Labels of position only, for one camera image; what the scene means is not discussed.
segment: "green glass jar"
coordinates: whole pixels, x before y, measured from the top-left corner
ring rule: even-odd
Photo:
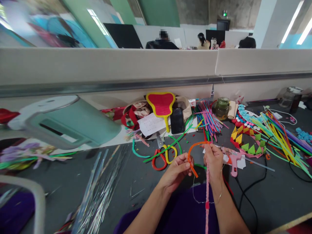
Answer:
[[[229,104],[230,100],[227,97],[218,98],[214,114],[219,120],[225,120],[227,118]]]

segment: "red scissors handle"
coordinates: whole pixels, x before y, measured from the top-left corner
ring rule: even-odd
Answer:
[[[160,153],[160,150],[159,150],[159,149],[156,149],[154,155],[156,155],[156,154],[158,154],[158,153]],[[164,161],[165,165],[164,165],[163,167],[161,167],[161,168],[157,168],[156,165],[155,165],[155,161],[156,161],[156,158],[157,158],[157,157],[153,158],[152,167],[153,167],[153,169],[156,170],[156,171],[162,171],[162,170],[165,169],[165,168],[167,167],[167,165],[168,165],[165,156],[164,156],[163,154],[160,154],[160,156],[161,156],[162,160]]]

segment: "glass bottle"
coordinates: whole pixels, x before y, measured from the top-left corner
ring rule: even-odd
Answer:
[[[230,100],[227,97],[218,98],[214,114],[219,120],[225,120],[227,118],[229,102]]]
[[[302,92],[301,88],[298,87],[288,87],[286,92],[284,93],[282,99],[279,102],[279,106],[282,108],[287,108],[293,102],[293,98],[296,94]]]

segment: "yellow scissors handle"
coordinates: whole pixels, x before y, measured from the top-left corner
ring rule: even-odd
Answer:
[[[178,156],[178,151],[177,151],[177,149],[174,147],[174,146],[171,146],[170,148],[172,148],[174,151],[175,151],[175,157],[174,157],[174,159]],[[165,157],[166,157],[166,161],[167,161],[167,163],[170,165],[171,163],[172,163],[172,161],[174,160],[172,160],[171,162],[169,161],[169,155],[168,155],[168,149],[165,151]]]

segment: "hand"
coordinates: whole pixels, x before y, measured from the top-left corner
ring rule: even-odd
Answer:
[[[190,156],[191,164],[194,166],[194,159]],[[192,170],[188,162],[188,153],[177,156],[160,179],[157,186],[168,193],[173,193],[180,185],[186,175],[192,176]]]
[[[223,153],[214,144],[204,144],[202,147],[205,148],[204,163],[209,164],[210,184],[220,184]]]

